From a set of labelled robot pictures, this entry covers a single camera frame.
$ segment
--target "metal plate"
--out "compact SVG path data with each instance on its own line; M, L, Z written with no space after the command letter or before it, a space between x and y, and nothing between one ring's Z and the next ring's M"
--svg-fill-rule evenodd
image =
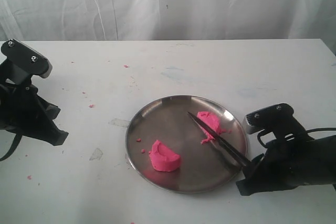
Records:
M141 109L132 119L126 133L126 149L130 163L149 182L177 193L192 194L213 190L231 180L240 169L216 143L201 145L206 138L187 111L197 114L210 111L220 118L221 127L231 129L225 138L242 154L247 154L247 139L240 123L224 107L210 100L190 95L177 95L156 100ZM181 155L181 167L170 173L153 169L148 151L160 140ZM229 164L218 155L225 156Z

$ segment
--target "pink play dough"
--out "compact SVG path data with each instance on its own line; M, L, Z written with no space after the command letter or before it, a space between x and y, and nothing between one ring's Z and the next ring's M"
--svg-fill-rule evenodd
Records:
M205 122L208 126L210 126L210 128L212 128L217 134L226 132L226 129L221 129L219 118L214 113L208 111L200 111L197 113L197 117ZM206 139L203 139L201 141L201 144L207 143L210 140L214 139L207 131L205 131L203 128L201 129L206 135Z
M152 166L159 172L172 172L181 166L181 156L156 140L149 152Z

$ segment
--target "stainless steel plate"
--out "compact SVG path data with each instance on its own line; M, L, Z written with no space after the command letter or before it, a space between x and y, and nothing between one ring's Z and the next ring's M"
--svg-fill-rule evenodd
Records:
M213 190L231 180L239 169L223 162L220 150L229 163L235 161L216 143L201 145L204 133L188 116L210 111L220 118L222 128L231 129L225 138L242 154L247 154L247 139L240 123L219 104L200 97L177 95L156 100L142 108L132 119L126 133L127 155L132 166L149 182L167 190L191 194ZM181 167L171 173L153 169L148 151L160 140L181 155Z

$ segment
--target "white table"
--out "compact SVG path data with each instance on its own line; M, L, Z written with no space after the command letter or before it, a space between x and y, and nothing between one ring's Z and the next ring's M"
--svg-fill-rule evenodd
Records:
M33 84L61 108L56 124L70 134L57 147L24 137L0 163L0 223L335 223L330 185L243 197L231 182L210 193L179 195L141 178L124 147L125 121L174 94L214 100L240 121L286 102L307 129L335 126L336 57L321 40L27 44L54 67ZM0 131L0 154L12 137ZM90 161L96 148L103 155ZM263 151L249 136L249 157Z

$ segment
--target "white curtain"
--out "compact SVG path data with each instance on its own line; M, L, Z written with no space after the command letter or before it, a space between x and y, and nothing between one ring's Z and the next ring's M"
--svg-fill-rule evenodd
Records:
M336 0L0 0L0 40L321 38Z

